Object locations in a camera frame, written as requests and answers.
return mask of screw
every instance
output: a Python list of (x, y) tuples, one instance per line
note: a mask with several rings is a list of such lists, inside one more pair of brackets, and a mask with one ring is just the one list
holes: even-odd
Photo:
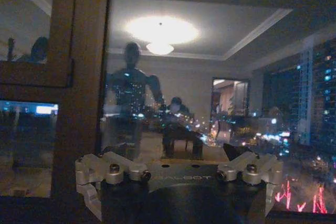
[(150, 180), (152, 177), (151, 173), (148, 170), (144, 170), (142, 175), (141, 175), (141, 181), (142, 182), (147, 182)]
[(226, 175), (224, 174), (224, 172), (222, 170), (217, 171), (216, 179), (219, 180), (219, 181), (226, 180)]
[(120, 166), (117, 164), (110, 164), (110, 173), (115, 174), (118, 173)]
[(249, 173), (257, 173), (257, 166), (255, 164), (248, 164), (246, 169)]

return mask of human silhouette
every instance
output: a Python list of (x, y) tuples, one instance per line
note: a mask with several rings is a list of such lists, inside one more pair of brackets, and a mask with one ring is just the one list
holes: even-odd
[[(8, 39), (8, 54), (7, 61), (13, 61), (16, 58), (13, 55), (15, 47), (15, 39)], [(39, 37), (32, 46), (30, 55), (20, 56), (16, 62), (30, 62), (30, 63), (42, 63), (47, 58), (48, 39), (46, 37)]]
[(140, 151), (146, 86), (150, 88), (155, 102), (164, 104), (157, 76), (147, 76), (136, 68), (140, 56), (140, 46), (135, 42), (128, 43), (124, 51), (126, 67), (107, 75), (107, 86), (115, 95), (118, 115), (107, 118), (107, 128), (102, 142), (104, 149), (107, 146), (127, 142), (127, 135), (131, 135), (131, 142), (135, 145), (134, 157), (137, 157)]

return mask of cabinet door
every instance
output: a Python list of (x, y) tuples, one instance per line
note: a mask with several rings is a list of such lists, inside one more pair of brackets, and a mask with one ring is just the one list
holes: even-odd
[(66, 86), (74, 0), (0, 2), (0, 83)]

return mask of pink neon light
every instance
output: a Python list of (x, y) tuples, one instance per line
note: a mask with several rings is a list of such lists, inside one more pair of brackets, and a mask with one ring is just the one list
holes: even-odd
[[(281, 185), (281, 192), (276, 193), (275, 200), (280, 202), (284, 197), (286, 197), (286, 208), (289, 210), (290, 201), (291, 201), (291, 192), (290, 192), (290, 184), (289, 180), (287, 181), (287, 187), (285, 188), (284, 184)], [(323, 197), (323, 187), (319, 187), (319, 192), (317, 195), (313, 197), (313, 213), (321, 213), (326, 214), (328, 211), (325, 207), (324, 197)], [(302, 212), (306, 207), (307, 203), (304, 202), (302, 205), (297, 204), (298, 212)]]
[(302, 210), (304, 209), (304, 207), (306, 206), (306, 202), (304, 202), (301, 206), (299, 204), (297, 204), (298, 207), (298, 212), (302, 212)]
[(314, 214), (316, 213), (316, 195), (314, 195), (314, 198), (313, 198), (313, 213)]
[(291, 196), (290, 187), (289, 187), (289, 180), (287, 181), (287, 193), (286, 194), (287, 194), (286, 195), (286, 197), (287, 197), (286, 208), (289, 210), (290, 196)]
[(325, 208), (325, 204), (324, 204), (324, 199), (323, 199), (323, 191), (324, 191), (324, 188), (323, 187), (320, 187), (319, 188), (319, 199), (317, 201), (316, 199), (316, 195), (314, 195), (314, 198), (313, 198), (313, 212), (316, 213), (317, 212), (317, 209), (319, 209), (319, 212), (321, 214), (326, 214), (328, 211), (327, 209)]

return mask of ceiling light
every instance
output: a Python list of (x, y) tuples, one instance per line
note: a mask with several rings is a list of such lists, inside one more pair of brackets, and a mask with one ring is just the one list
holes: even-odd
[(225, 80), (214, 80), (214, 86), (216, 86), (217, 84), (220, 84), (222, 82), (224, 82)]
[(186, 43), (198, 35), (197, 29), (192, 24), (170, 16), (134, 19), (127, 23), (126, 31), (136, 39), (162, 44)]
[(163, 43), (150, 43), (146, 47), (149, 52), (155, 55), (167, 55), (174, 50), (173, 46)]

